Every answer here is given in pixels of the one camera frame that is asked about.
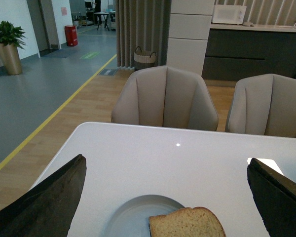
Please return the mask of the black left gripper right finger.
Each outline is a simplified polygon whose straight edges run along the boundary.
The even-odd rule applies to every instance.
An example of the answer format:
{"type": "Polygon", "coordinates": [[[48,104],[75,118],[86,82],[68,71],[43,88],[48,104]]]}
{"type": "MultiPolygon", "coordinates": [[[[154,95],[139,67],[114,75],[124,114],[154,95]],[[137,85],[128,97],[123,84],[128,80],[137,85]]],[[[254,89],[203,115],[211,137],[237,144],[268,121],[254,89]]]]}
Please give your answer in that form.
{"type": "Polygon", "coordinates": [[[247,180],[264,226],[271,237],[296,237],[296,183],[252,158],[247,180]]]}

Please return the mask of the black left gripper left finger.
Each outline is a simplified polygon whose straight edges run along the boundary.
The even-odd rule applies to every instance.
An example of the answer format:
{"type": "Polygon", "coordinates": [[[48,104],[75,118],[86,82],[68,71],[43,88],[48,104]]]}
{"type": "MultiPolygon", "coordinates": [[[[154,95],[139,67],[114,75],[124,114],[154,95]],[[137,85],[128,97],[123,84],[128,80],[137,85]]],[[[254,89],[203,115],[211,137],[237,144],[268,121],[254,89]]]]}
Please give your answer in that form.
{"type": "Polygon", "coordinates": [[[77,155],[0,211],[0,237],[65,237],[77,210],[86,176],[77,155]]]}

